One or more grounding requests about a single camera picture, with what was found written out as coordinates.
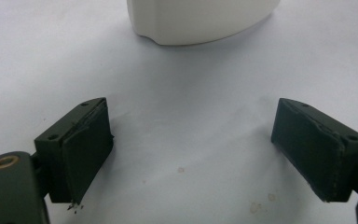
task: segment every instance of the white cup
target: white cup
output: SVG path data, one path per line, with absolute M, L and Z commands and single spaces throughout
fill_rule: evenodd
M 263 20 L 280 0 L 127 0 L 135 33 L 160 45 L 224 38 Z

